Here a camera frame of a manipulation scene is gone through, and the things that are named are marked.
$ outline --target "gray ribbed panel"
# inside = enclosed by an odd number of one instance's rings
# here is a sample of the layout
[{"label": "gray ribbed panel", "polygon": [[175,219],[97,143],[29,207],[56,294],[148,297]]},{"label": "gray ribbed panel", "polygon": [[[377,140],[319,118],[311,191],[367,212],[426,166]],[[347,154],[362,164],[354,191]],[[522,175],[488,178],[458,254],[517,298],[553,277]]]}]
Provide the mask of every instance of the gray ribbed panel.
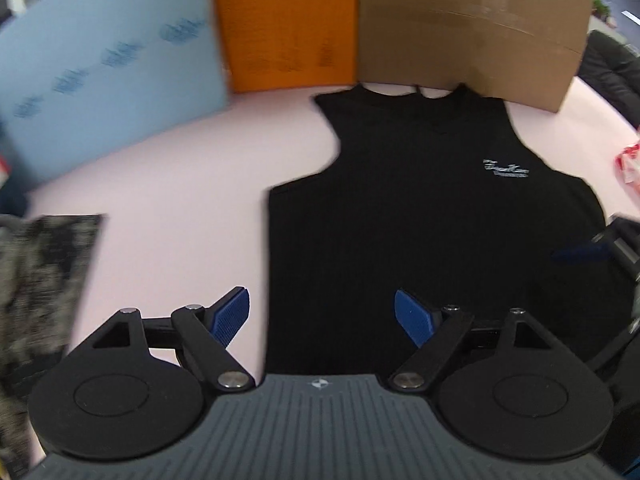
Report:
[{"label": "gray ribbed panel", "polygon": [[28,480],[612,480],[594,456],[505,462],[450,435],[423,399],[374,376],[267,376],[217,400],[203,423],[156,455],[113,465],[48,456]]}]

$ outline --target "table surface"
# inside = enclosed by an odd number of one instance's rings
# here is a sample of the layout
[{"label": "table surface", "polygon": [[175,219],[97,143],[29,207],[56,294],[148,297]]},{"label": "table surface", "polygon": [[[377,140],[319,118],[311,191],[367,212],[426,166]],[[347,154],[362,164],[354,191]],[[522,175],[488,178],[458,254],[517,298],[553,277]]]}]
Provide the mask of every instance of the table surface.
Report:
[{"label": "table surface", "polygon": [[[260,378],[267,321],[266,193],[321,171],[337,155],[337,138],[309,99],[334,89],[236,95],[220,114],[163,132],[35,190],[30,217],[107,215],[72,346],[122,307],[135,306],[143,317],[168,316],[185,304],[209,306],[242,285],[250,293],[250,316],[229,351]],[[584,178],[607,216],[640,216],[640,200],[613,166],[638,136],[585,83],[574,79],[557,114],[516,104],[508,104],[508,111],[520,139],[552,168]],[[173,360],[167,351],[156,355]]]}]

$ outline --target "sleeveless black shirt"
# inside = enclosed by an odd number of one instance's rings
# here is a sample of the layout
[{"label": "sleeveless black shirt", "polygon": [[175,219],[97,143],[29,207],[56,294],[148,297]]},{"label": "sleeveless black shirt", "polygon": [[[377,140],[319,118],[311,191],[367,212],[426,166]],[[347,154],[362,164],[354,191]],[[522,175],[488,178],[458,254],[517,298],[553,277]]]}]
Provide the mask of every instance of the sleeveless black shirt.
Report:
[{"label": "sleeveless black shirt", "polygon": [[315,101],[340,154],[270,191],[266,372],[388,376],[415,351],[399,288],[481,319],[525,308],[581,358],[628,324],[615,263],[551,258],[604,228],[596,196],[520,142],[502,100],[357,85]]}]

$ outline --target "black puffy jacket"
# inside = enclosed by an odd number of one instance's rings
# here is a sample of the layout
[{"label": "black puffy jacket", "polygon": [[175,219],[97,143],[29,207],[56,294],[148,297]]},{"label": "black puffy jacket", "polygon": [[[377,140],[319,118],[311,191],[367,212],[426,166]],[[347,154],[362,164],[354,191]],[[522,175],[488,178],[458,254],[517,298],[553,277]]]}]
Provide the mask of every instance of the black puffy jacket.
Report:
[{"label": "black puffy jacket", "polygon": [[578,76],[634,128],[640,126],[640,58],[599,30],[592,30]]}]

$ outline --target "orange box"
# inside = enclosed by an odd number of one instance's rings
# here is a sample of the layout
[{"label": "orange box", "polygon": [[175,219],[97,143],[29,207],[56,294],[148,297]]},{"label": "orange box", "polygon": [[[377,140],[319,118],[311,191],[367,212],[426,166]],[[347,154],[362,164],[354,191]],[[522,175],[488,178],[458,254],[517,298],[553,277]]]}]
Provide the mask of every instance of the orange box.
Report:
[{"label": "orange box", "polygon": [[356,0],[216,0],[236,92],[351,84]]}]

